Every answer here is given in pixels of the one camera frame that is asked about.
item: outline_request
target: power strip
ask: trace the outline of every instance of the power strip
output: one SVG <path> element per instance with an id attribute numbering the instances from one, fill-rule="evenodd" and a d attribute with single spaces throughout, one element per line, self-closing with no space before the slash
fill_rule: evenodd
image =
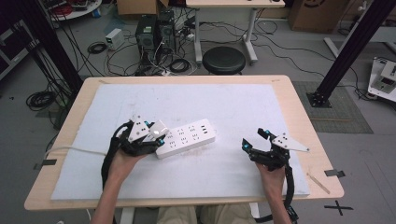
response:
<path id="1" fill-rule="evenodd" d="M 169 130 L 163 141 L 165 144 L 156 151 L 158 159 L 176 155 L 177 153 L 200 147 L 214 142 L 215 131 L 209 120 L 202 119 Z"/>

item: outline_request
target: cardboard box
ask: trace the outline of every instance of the cardboard box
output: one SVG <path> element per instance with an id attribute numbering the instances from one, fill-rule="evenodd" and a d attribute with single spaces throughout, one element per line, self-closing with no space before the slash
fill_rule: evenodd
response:
<path id="1" fill-rule="evenodd" d="M 293 31 L 332 33 L 350 0 L 295 0 L 289 14 Z"/>
<path id="2" fill-rule="evenodd" d="M 162 7 L 167 7 L 169 0 L 118 0 L 120 15 L 158 14 Z"/>
<path id="3" fill-rule="evenodd" d="M 260 17 L 264 19 L 286 19 L 289 13 L 290 7 L 266 8 Z"/>

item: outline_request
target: floor mat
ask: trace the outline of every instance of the floor mat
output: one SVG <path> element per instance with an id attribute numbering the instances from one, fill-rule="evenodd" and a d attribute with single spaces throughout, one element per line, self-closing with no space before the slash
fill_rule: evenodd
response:
<path id="1" fill-rule="evenodd" d="M 314 92 L 320 83 L 292 83 L 317 133 L 373 133 L 345 88 L 337 87 L 332 92 L 331 108 L 317 108 L 309 104 L 306 93 Z"/>

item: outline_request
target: wooden table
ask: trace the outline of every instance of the wooden table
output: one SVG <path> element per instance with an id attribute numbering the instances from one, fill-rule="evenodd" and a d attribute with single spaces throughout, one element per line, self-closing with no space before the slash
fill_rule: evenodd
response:
<path id="1" fill-rule="evenodd" d="M 318 136 L 305 113 L 290 79 L 286 76 L 195 76 L 195 77 L 95 77 L 85 80 L 76 101 L 73 104 L 64 126 L 59 132 L 53 147 L 72 145 L 79 125 L 88 111 L 96 90 L 106 84 L 270 84 L 272 85 L 290 135 L 310 148 L 310 153 L 297 152 L 300 164 L 310 188 L 310 195 L 295 197 L 295 200 L 320 198 L 340 198 L 344 190 L 336 176 L 327 177 L 325 170 L 332 165 L 321 145 Z M 59 178 L 67 150 L 58 150 L 49 154 L 48 159 L 57 160 L 55 165 L 43 166 L 30 191 L 25 208 L 27 210 L 82 209 L 94 208 L 98 201 L 52 201 L 51 194 Z M 265 201 L 263 197 L 228 200 L 227 203 L 252 203 Z M 123 200 L 117 207 L 164 206 L 177 204 L 219 203 L 217 199 L 172 200 Z"/>
<path id="2" fill-rule="evenodd" d="M 198 64 L 202 63 L 202 52 L 201 52 L 201 42 L 200 42 L 200 32 L 199 32 L 199 9 L 202 7 L 241 7 L 241 8 L 252 8 L 249 16 L 249 25 L 247 28 L 247 33 L 243 36 L 244 44 L 247 48 L 247 53 L 249 57 L 249 63 L 255 63 L 258 61 L 256 52 L 251 45 L 250 38 L 254 28 L 254 22 L 256 20 L 257 10 L 261 7 L 284 7 L 285 3 L 283 1 L 274 2 L 272 0 L 187 0 L 186 4 L 188 7 L 195 8 L 195 37 L 194 37 L 194 48 L 195 48 L 195 61 Z"/>

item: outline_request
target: round stool seat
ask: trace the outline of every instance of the round stool seat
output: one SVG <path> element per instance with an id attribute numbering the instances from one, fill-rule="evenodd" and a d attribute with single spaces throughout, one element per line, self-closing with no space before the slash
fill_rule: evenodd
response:
<path id="1" fill-rule="evenodd" d="M 204 68 L 215 75 L 235 75 L 244 69 L 245 56 L 237 49 L 215 47 L 208 50 L 202 59 Z"/>

